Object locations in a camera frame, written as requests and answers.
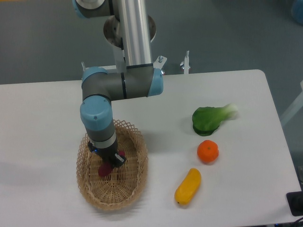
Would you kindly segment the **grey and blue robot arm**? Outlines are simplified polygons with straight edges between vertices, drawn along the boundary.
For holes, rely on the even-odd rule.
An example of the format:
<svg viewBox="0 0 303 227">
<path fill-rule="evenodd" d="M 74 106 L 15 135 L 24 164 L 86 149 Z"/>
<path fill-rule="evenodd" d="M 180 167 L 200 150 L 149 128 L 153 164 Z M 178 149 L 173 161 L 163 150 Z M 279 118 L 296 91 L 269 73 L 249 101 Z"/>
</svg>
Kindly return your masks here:
<svg viewBox="0 0 303 227">
<path fill-rule="evenodd" d="M 126 157 L 118 152 L 112 101 L 163 92 L 161 69 L 152 62 L 152 19 L 143 0 L 75 0 L 73 7 L 83 18 L 108 17 L 104 32 L 112 33 L 113 45 L 122 52 L 115 72 L 103 67 L 83 70 L 80 106 L 90 151 L 111 168 L 118 168 Z"/>
</svg>

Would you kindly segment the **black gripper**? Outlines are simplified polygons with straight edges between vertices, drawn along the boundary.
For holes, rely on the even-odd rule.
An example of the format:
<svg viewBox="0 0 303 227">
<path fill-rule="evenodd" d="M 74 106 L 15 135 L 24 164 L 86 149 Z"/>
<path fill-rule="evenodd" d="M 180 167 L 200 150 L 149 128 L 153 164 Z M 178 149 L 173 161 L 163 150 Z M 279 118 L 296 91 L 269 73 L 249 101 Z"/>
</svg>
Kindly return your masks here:
<svg viewBox="0 0 303 227">
<path fill-rule="evenodd" d="M 104 162 L 111 163 L 112 167 L 121 167 L 126 162 L 125 154 L 118 154 L 117 141 L 108 148 L 97 148 L 89 141 L 88 148 L 91 153 L 95 153 L 100 156 Z"/>
</svg>

